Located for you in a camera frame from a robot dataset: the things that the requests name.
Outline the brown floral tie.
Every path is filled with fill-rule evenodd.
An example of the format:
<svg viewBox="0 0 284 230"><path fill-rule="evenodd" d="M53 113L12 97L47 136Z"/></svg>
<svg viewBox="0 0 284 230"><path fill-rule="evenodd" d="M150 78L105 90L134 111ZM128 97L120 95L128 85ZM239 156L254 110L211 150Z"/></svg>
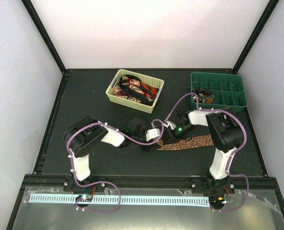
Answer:
<svg viewBox="0 0 284 230"><path fill-rule="evenodd" d="M214 146L214 143L212 141L212 137L210 134L193 137L190 140L184 139L184 140L178 141L177 143L171 143L171 144L165 144L165 145L163 145L163 141L160 140L158 144L159 144L158 150L169 150L169 151Z"/></svg>

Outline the cream plastic basket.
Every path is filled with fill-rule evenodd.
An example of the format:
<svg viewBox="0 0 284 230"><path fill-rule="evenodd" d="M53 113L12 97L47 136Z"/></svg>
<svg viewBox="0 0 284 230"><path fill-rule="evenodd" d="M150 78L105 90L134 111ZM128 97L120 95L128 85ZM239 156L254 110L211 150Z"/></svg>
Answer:
<svg viewBox="0 0 284 230"><path fill-rule="evenodd" d="M163 89L164 80L119 69L106 90L113 103L152 113Z"/></svg>

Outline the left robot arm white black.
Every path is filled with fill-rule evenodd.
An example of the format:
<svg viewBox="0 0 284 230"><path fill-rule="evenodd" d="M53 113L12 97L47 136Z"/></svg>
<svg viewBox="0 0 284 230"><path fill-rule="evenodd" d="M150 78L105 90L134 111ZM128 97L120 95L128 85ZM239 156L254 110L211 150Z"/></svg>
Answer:
<svg viewBox="0 0 284 230"><path fill-rule="evenodd" d="M148 129L143 119L134 117L121 129L114 128L101 122L93 116L87 116L67 131L64 136L71 172L76 176L74 185L80 191L87 191L91 187L91 170L89 154L97 143L110 144L116 148L126 148L131 143L143 147L151 147L162 137L164 125L161 129L151 123Z"/></svg>

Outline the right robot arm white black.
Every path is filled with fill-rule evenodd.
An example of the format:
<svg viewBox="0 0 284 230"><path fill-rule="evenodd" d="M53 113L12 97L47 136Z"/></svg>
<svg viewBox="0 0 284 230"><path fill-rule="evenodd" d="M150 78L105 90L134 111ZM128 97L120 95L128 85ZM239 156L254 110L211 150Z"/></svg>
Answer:
<svg viewBox="0 0 284 230"><path fill-rule="evenodd" d="M196 109L180 114L181 124L176 126L170 121L164 122L165 128L161 140L164 145L178 143L185 139L195 126L208 128L215 154L209 172L212 178L206 181L207 190L218 193L223 187L222 179L228 177L235 153L247 141L244 126L239 121L233 108Z"/></svg>

